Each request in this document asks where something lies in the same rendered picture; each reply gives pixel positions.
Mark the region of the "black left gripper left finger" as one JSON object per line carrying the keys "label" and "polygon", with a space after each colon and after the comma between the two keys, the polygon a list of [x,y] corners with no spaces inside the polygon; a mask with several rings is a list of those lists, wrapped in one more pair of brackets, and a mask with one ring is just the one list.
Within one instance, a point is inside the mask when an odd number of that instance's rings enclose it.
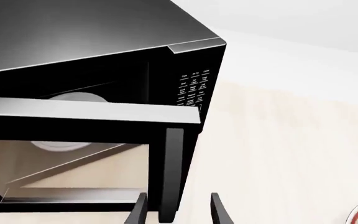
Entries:
{"label": "black left gripper left finger", "polygon": [[141,193],[124,224],[145,224],[147,218],[147,194]]}

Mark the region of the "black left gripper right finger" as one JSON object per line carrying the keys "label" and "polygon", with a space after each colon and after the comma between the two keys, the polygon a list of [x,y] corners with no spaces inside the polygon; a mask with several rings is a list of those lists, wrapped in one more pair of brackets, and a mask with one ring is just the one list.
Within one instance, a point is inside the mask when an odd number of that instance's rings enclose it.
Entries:
{"label": "black left gripper right finger", "polygon": [[234,224],[233,220],[227,213],[219,194],[212,193],[210,200],[211,218],[213,224]]}

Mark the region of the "black microwave door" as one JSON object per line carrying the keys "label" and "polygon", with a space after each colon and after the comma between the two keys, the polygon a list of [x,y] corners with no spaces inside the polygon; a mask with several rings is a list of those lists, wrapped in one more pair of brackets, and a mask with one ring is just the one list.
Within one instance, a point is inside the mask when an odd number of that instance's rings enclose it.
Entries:
{"label": "black microwave door", "polygon": [[[0,98],[0,212],[127,212],[139,194],[158,212],[168,128],[183,134],[180,199],[189,143],[201,129],[193,106]],[[50,152],[31,141],[90,142],[70,152]],[[148,186],[130,188],[29,188],[24,184],[101,160],[114,149],[149,146]]]}

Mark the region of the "black microwave oven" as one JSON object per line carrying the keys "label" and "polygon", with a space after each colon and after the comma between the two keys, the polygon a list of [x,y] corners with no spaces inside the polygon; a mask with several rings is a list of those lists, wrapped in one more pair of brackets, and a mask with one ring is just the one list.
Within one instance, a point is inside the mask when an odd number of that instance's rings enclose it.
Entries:
{"label": "black microwave oven", "polygon": [[171,0],[0,0],[0,97],[195,106],[226,42]]}

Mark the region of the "white round turntable plate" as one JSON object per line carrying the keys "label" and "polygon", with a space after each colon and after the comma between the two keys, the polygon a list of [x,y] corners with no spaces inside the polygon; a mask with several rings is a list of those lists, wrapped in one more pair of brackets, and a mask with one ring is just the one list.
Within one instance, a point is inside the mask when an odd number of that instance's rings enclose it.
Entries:
{"label": "white round turntable plate", "polygon": [[[50,98],[50,100],[107,102],[107,100],[101,96],[82,92],[64,93],[62,95],[54,96]],[[31,143],[40,149],[50,152],[70,152],[91,145],[90,142],[31,141]]]}

